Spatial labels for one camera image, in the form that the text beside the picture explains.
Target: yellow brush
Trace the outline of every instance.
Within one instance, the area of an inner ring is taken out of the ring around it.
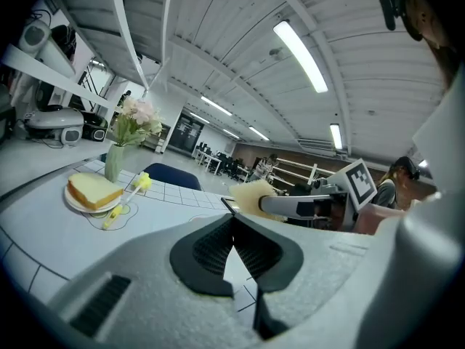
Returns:
[[[234,197],[242,213],[255,214],[274,221],[285,221],[286,217],[263,212],[259,207],[259,200],[263,196],[278,196],[274,188],[265,180],[243,183],[230,187],[230,193]]]
[[[137,191],[140,189],[147,190],[150,186],[152,186],[152,180],[150,179],[148,173],[141,172],[136,182],[134,183],[134,186],[136,186],[136,188],[131,193],[131,195],[128,196],[128,198],[122,204],[118,204],[115,208],[113,208],[110,216],[103,224],[103,230],[107,230],[110,227],[113,221],[116,220],[116,218],[120,215],[123,207],[129,203],[134,195],[136,195]]]

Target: floor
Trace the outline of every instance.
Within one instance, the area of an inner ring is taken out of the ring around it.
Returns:
[[[126,171],[138,173],[152,163],[163,163],[192,173],[198,178],[203,191],[209,193],[230,195],[229,187],[242,183],[242,181],[231,180],[225,174],[215,176],[213,173],[205,172],[205,166],[198,166],[194,159],[174,151],[166,150],[164,154],[158,154],[149,148],[138,146],[128,146],[124,150],[123,169]]]

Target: person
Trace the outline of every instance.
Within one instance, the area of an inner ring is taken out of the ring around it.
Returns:
[[[378,193],[371,203],[396,209],[397,189],[407,188],[410,180],[417,180],[419,175],[418,169],[408,156],[400,157],[380,179]]]
[[[118,107],[123,107],[124,100],[131,95],[131,91],[128,90],[126,93],[123,93],[118,101]]]
[[[255,172],[248,179],[249,182],[257,180],[266,180],[270,175],[273,167],[278,165],[278,156],[271,154],[268,159],[262,159],[255,167]]]
[[[395,18],[400,17],[413,40],[425,40],[439,65],[445,88],[449,89],[460,65],[460,57],[428,1],[379,0],[379,2],[389,30],[395,30]]]

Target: yellow sponge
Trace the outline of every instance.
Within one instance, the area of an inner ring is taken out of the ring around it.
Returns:
[[[230,193],[234,197],[242,213],[254,214],[274,221],[285,221],[286,218],[276,214],[263,212],[259,207],[259,199],[263,196],[278,196],[273,187],[265,180],[257,180],[240,185],[230,186]]]

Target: navy chair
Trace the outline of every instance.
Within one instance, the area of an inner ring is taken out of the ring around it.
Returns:
[[[182,188],[202,190],[201,184],[195,175],[162,163],[151,164],[144,169],[144,172],[147,172],[152,180],[170,183]]]

